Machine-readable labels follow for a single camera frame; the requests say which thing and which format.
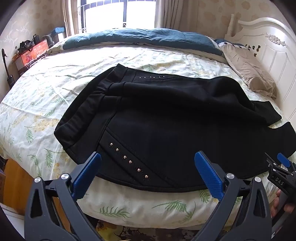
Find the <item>black pants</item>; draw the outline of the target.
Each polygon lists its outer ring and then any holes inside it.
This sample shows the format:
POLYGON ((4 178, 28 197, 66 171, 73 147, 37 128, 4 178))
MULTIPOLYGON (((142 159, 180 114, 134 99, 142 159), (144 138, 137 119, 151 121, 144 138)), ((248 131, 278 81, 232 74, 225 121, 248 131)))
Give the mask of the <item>black pants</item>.
POLYGON ((152 192, 205 189, 194 164, 202 151, 240 179, 267 171, 266 156, 295 153, 290 123, 269 101, 250 100, 229 77, 212 79, 112 67, 91 80, 55 129, 81 164, 98 152, 97 176, 152 192))

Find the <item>beige curtain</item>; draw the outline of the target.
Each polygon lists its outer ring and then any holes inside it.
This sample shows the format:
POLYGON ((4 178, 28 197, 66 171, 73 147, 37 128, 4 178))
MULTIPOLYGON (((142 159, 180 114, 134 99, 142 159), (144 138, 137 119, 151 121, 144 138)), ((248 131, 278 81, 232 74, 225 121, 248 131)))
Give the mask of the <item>beige curtain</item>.
POLYGON ((196 0, 157 0, 154 27, 196 32, 198 5, 196 0))

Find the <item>beige pillow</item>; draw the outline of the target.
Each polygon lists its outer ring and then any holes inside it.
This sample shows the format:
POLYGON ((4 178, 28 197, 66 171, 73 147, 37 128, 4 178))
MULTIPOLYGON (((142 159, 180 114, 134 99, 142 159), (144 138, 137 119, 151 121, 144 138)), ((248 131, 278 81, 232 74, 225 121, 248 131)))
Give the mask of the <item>beige pillow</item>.
POLYGON ((242 78, 250 90, 263 96, 276 98, 275 81, 250 50, 230 45, 225 45, 220 49, 230 67, 242 78))

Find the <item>floral bed sheet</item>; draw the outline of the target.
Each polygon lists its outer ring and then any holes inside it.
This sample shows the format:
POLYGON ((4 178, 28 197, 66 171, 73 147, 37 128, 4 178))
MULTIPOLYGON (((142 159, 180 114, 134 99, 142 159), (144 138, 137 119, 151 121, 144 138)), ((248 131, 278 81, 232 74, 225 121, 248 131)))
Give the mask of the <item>floral bed sheet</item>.
MULTIPOLYGON (((216 60, 157 47, 113 45, 50 55, 38 61, 14 85, 1 102, 1 155, 18 162, 32 177, 59 178, 78 164, 55 137, 55 129, 74 99, 95 77, 122 65, 155 74, 212 79, 226 76, 236 80, 247 97, 269 101, 289 123, 275 102, 248 89, 227 64, 216 60)), ((276 187, 262 178, 269 200, 276 187)), ((177 228, 203 224, 217 204, 203 190, 171 193, 138 190, 96 176, 83 199, 88 215, 117 225, 177 228)))

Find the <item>polka dot pillow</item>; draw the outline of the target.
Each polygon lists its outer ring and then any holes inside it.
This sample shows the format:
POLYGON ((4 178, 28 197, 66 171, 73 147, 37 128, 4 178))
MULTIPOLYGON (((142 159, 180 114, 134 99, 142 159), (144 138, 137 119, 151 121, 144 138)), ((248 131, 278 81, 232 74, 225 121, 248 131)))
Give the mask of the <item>polka dot pillow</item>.
POLYGON ((220 48, 222 48, 225 45, 230 45, 230 46, 234 46, 234 47, 241 48, 241 49, 246 48, 243 44, 240 44, 240 43, 232 43, 232 42, 229 42, 229 41, 227 41, 225 39, 215 39, 214 41, 216 42, 216 44, 220 48))

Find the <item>red cardboard box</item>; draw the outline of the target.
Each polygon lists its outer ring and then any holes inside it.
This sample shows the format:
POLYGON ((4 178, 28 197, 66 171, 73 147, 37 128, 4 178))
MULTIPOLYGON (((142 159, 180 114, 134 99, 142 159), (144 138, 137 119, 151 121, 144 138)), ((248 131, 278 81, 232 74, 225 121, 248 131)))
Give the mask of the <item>red cardboard box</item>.
POLYGON ((44 57, 49 49, 47 40, 41 41, 39 44, 34 45, 32 50, 27 50, 15 60, 15 65, 18 70, 18 74, 21 76, 24 74, 37 60, 44 57))

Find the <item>white carved headboard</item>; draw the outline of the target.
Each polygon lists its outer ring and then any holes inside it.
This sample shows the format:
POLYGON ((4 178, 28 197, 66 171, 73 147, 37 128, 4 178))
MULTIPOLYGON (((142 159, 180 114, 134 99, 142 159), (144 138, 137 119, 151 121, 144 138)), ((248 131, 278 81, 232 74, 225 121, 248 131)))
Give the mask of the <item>white carved headboard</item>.
POLYGON ((232 14, 225 39, 243 44, 276 83, 277 106, 295 127, 295 34, 274 18, 245 22, 232 14))

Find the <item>teal quilt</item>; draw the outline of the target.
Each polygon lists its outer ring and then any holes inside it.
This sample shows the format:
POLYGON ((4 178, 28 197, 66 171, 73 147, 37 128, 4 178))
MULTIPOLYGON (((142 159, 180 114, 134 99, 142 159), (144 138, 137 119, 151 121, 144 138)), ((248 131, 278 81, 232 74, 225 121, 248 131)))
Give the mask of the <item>teal quilt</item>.
POLYGON ((148 44, 175 49, 196 50, 218 56, 223 55, 218 44, 205 35, 166 28, 151 30, 122 28, 77 35, 66 40, 63 49, 70 50, 107 42, 148 44))

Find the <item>black bag on box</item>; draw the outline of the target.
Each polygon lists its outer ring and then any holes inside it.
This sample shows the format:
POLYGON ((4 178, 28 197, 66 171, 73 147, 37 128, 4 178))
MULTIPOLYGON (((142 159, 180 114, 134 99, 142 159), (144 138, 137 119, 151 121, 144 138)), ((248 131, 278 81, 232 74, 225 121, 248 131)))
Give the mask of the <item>black bag on box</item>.
POLYGON ((20 43, 20 46, 18 48, 18 53, 23 54, 26 51, 32 51, 33 47, 36 44, 39 44, 39 42, 40 42, 39 35, 35 34, 32 40, 25 40, 20 43))

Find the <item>black stick vacuum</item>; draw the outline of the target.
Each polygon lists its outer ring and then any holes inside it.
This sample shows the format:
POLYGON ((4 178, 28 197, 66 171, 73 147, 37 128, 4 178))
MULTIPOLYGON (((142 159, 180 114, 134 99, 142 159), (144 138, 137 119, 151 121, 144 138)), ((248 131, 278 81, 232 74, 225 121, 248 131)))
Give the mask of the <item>black stick vacuum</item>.
POLYGON ((3 63, 4 63, 4 68, 5 68, 5 71, 6 71, 6 74, 7 74, 7 83, 9 85, 10 88, 12 88, 15 84, 15 80, 14 80, 14 77, 13 75, 11 75, 9 73, 9 70, 8 70, 8 67, 7 67, 7 64, 6 64, 6 58, 7 58, 7 55, 5 53, 5 50, 2 48, 1 49, 1 55, 2 55, 2 58, 3 58, 3 63))

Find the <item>blue storage box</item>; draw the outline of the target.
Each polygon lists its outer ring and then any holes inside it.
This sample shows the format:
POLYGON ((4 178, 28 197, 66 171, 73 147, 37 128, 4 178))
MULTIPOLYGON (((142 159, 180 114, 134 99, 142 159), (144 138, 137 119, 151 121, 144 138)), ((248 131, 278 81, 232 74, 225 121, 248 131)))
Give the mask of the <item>blue storage box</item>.
POLYGON ((65 32, 65 28, 64 27, 56 27, 52 30, 51 32, 51 36, 54 37, 55 35, 58 35, 60 33, 64 33, 65 32))

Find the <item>window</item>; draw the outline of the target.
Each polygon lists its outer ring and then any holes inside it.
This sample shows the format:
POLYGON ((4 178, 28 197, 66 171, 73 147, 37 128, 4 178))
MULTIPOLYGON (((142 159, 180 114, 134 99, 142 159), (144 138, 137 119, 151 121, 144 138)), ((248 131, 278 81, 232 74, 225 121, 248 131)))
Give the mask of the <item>window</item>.
POLYGON ((96 33, 109 29, 153 29, 156 1, 78 1, 80 33, 96 33))

